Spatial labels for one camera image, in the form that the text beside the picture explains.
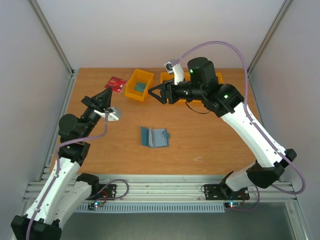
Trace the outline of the blue card holder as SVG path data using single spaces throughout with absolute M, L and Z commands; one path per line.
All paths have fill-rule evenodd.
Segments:
M 141 145 L 149 148 L 168 147 L 170 133 L 166 128 L 152 129 L 151 127 L 141 127 Z

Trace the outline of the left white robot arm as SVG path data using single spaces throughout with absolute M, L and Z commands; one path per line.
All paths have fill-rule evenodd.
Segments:
M 58 122 L 60 144 L 55 150 L 53 169 L 35 201 L 24 215 L 16 215 L 10 226 L 16 240 L 58 240 L 63 224 L 86 199 L 96 199 L 101 193 L 98 176 L 82 173 L 68 194 L 67 185 L 85 161 L 89 141 L 107 133 L 108 122 L 119 120 L 111 107 L 112 89 L 106 88 L 93 97 L 85 96 L 84 113 L 77 117 L 63 115 Z

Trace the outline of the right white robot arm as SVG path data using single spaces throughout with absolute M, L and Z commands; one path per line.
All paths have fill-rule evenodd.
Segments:
M 297 154 L 278 144 L 245 106 L 245 99 L 231 84 L 219 83 L 214 63 L 196 57 L 187 63 L 190 80 L 185 80 L 182 67 L 166 67 L 174 78 L 148 90 L 162 104 L 201 101 L 203 106 L 234 129 L 254 154 L 256 160 L 248 167 L 227 174 L 217 191 L 224 199 L 255 185 L 262 189 L 278 181 Z

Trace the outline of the red credit card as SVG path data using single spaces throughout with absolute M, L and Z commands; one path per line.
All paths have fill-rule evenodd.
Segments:
M 127 80 L 112 76 L 104 87 L 106 89 L 111 88 L 112 91 L 115 93 L 120 93 L 127 84 L 127 82 Z

